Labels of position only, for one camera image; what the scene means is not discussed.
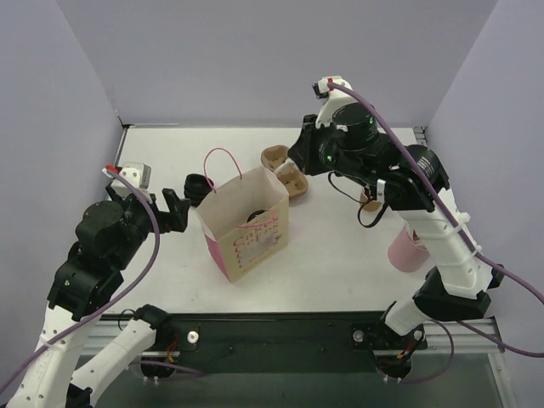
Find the white straw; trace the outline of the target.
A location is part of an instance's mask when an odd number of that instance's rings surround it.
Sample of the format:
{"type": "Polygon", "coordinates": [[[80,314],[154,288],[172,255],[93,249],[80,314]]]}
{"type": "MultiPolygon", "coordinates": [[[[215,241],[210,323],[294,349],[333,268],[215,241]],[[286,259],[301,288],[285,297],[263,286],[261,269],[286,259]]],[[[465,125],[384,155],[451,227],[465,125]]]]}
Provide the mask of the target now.
{"type": "Polygon", "coordinates": [[[287,158],[274,170],[274,173],[280,174],[281,172],[287,172],[291,170],[298,170],[298,166],[292,159],[287,158]]]}

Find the stack of brown paper cups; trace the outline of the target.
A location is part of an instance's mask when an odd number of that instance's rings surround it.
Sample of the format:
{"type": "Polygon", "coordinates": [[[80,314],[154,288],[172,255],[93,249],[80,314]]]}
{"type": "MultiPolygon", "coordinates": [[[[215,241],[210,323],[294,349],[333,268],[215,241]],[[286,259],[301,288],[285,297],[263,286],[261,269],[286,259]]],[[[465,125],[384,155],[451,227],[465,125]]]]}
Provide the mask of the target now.
{"type": "Polygon", "coordinates": [[[360,206],[365,212],[374,213],[382,207],[382,203],[371,199],[369,193],[363,189],[360,193],[360,206]]]}

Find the cream and pink paper bag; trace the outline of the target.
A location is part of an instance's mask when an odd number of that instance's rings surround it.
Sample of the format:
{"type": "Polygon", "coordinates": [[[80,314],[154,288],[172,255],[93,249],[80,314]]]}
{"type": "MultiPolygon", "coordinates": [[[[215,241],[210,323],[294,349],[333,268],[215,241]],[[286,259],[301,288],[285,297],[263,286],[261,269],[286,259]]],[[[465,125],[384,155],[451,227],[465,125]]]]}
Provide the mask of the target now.
{"type": "Polygon", "coordinates": [[[288,244],[289,194],[265,167],[214,185],[195,211],[209,254],[231,283],[288,244]]]}

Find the black cup lid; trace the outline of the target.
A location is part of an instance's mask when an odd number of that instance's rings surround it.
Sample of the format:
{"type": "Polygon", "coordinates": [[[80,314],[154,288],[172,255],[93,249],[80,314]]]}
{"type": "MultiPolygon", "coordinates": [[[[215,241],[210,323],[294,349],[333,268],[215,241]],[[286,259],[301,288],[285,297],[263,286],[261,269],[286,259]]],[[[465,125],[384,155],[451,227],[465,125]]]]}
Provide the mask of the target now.
{"type": "Polygon", "coordinates": [[[260,216],[261,214],[263,213],[266,213],[267,210],[266,209],[259,209],[259,210],[256,210],[254,212],[252,212],[246,219],[246,222],[247,223],[250,223],[251,221],[253,221],[256,217],[260,216]]]}

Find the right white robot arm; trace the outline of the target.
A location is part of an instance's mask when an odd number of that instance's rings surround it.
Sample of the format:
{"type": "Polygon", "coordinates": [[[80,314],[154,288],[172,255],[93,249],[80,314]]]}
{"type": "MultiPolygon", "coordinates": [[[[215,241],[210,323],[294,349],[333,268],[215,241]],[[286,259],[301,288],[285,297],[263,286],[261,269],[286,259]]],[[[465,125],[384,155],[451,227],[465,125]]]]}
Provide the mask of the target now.
{"type": "Polygon", "coordinates": [[[502,279],[477,258],[468,215],[458,212],[439,158],[422,145],[393,142],[356,102],[331,119],[325,126],[315,114],[304,116],[289,158],[308,176],[334,172],[365,187],[416,232],[434,264],[413,295],[388,307],[377,325],[379,341],[394,347],[429,319],[483,318],[491,304],[488,290],[502,279]]]}

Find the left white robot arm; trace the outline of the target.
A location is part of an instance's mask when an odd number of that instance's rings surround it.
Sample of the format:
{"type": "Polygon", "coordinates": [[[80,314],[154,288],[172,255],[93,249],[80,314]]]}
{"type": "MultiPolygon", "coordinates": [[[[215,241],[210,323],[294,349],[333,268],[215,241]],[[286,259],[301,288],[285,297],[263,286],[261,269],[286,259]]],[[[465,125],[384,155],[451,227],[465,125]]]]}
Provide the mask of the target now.
{"type": "Polygon", "coordinates": [[[117,292],[122,271],[145,239],[184,232],[188,224],[190,201],[172,189],[162,191],[165,212],[142,190],[126,196],[112,187],[107,191],[109,200],[88,207],[76,227],[77,240],[48,294],[36,350],[12,375],[21,383],[8,407],[93,407],[139,354],[150,347],[164,349],[172,341],[172,316],[146,304],[94,358],[77,366],[100,317],[122,299],[117,292]]]}

